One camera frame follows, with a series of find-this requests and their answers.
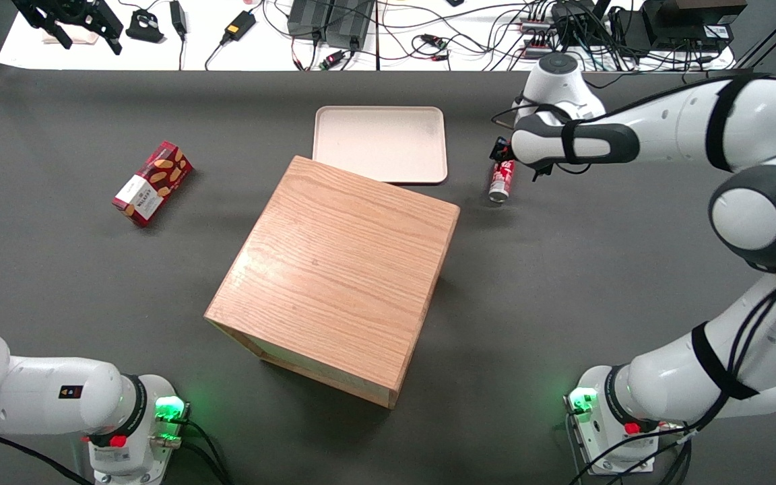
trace red button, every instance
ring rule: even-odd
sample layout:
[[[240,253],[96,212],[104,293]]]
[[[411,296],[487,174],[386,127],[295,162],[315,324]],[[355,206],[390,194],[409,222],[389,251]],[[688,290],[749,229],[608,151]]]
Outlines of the red button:
[[[625,424],[624,432],[628,434],[637,434],[640,432],[640,426],[637,423]]]
[[[118,435],[112,436],[112,438],[110,438],[110,446],[113,448],[121,448],[125,445],[125,443],[127,443],[127,436]]]

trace soda can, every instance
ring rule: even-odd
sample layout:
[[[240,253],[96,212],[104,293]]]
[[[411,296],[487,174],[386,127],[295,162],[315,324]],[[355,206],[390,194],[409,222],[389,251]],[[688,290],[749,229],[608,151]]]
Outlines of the soda can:
[[[505,160],[493,164],[493,176],[490,181],[490,200],[505,202],[511,196],[511,181],[514,179],[514,160]]]

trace black strap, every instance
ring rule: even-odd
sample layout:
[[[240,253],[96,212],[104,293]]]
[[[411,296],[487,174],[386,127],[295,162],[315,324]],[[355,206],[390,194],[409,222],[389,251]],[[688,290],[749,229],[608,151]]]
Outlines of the black strap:
[[[690,338],[693,341],[693,353],[696,354],[699,365],[703,366],[705,374],[708,374],[715,386],[727,396],[738,400],[754,397],[758,391],[740,383],[735,375],[727,371],[720,359],[717,358],[717,354],[705,335],[706,323],[708,322],[697,325],[690,333]]]
[[[561,129],[561,148],[564,150],[564,161],[578,164],[577,152],[573,149],[573,132],[582,120],[570,120]]]
[[[708,156],[711,165],[727,172],[732,172],[730,163],[726,162],[726,156],[723,153],[723,132],[726,129],[726,121],[730,116],[732,107],[736,104],[738,94],[742,92],[744,86],[751,83],[752,80],[767,77],[767,74],[748,73],[735,77],[727,83],[723,89],[717,92],[717,104],[711,111],[709,117],[709,126],[705,134],[705,154]]]

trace red box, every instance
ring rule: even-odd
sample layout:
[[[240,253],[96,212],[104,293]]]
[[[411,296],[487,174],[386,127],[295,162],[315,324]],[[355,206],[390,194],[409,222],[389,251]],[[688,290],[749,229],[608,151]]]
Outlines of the red box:
[[[134,224],[146,227],[191,170],[181,149],[164,141],[113,197],[113,205]]]

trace white table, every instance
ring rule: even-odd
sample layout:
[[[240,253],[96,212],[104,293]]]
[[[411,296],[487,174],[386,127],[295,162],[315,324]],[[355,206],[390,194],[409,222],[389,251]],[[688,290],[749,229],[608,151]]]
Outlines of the white table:
[[[147,0],[130,0],[130,2],[148,6]],[[133,7],[124,6],[116,0],[108,0],[110,8],[116,12],[121,22],[127,28]],[[622,6],[631,8],[631,0],[613,0],[610,8]],[[639,9],[641,0],[635,0],[634,9]],[[242,9],[253,8],[243,0],[181,0],[182,7],[187,12],[188,33],[185,46],[184,68],[188,71],[201,71],[210,53],[218,46],[222,32],[231,19],[235,18]],[[278,30],[286,32],[286,16],[282,12],[289,12],[292,0],[265,0],[255,10],[257,24],[241,41],[232,42],[225,46],[216,55],[209,68],[212,71],[295,71],[292,64],[290,47],[292,41],[271,27],[273,24]],[[490,44],[487,35],[493,21],[508,10],[520,10],[525,6],[522,2],[511,0],[468,0],[459,7],[451,7],[444,0],[380,0],[379,21],[382,25],[389,26],[379,28],[379,51],[382,58],[381,69],[385,71],[446,71],[449,64],[444,61],[429,61],[429,59],[400,59],[400,61],[388,61],[390,58],[398,58],[412,52],[412,39],[419,34],[434,34],[434,36],[450,37],[456,34],[449,25],[437,19],[433,13],[413,7],[426,7],[439,13],[439,15],[456,15],[473,9],[492,7],[477,12],[450,19],[450,25],[468,34],[480,44]],[[21,15],[13,21],[9,36],[0,52],[0,63],[15,65],[30,69],[80,69],[80,70],[149,70],[166,71],[179,68],[179,49],[181,43],[170,24],[170,12],[167,0],[160,0],[151,10],[158,16],[160,30],[166,35],[160,44],[148,43],[121,36],[123,52],[116,56],[103,40],[94,45],[74,45],[70,50],[65,50],[57,44],[41,43],[41,31],[34,30]],[[502,15],[496,24],[498,36],[493,36],[499,41],[496,50],[501,52],[514,52],[519,49],[523,38],[518,26],[506,26],[513,18],[514,13]],[[425,24],[418,27],[400,28]],[[370,36],[364,43],[364,51],[375,53],[376,51],[376,26],[370,23]],[[468,39],[458,39],[458,43],[449,46],[450,68],[455,71],[480,71],[489,69],[499,58],[501,53],[472,53],[464,49],[461,44],[475,47]],[[310,61],[313,53],[310,40],[297,40],[295,50],[298,58],[305,65]],[[315,63],[318,64],[330,53],[338,49],[323,44],[315,53]],[[615,62],[608,56],[595,56],[592,61],[587,53],[579,47],[571,47],[573,56],[581,61],[588,71],[613,71],[616,70]],[[659,56],[674,57],[675,61],[686,58],[686,53],[659,52]],[[703,65],[705,69],[723,69],[734,64],[733,54],[726,49],[720,58],[709,64]],[[527,70],[533,65],[533,61],[520,61],[514,65],[514,70]],[[496,70],[507,70],[514,62],[507,58],[496,66]],[[652,70],[660,66],[660,61],[643,59],[640,70]],[[622,68],[633,67],[633,61],[625,61]],[[693,64],[692,69],[697,70],[699,65]],[[366,53],[358,53],[347,67],[347,70],[372,71],[376,69],[376,57]]]

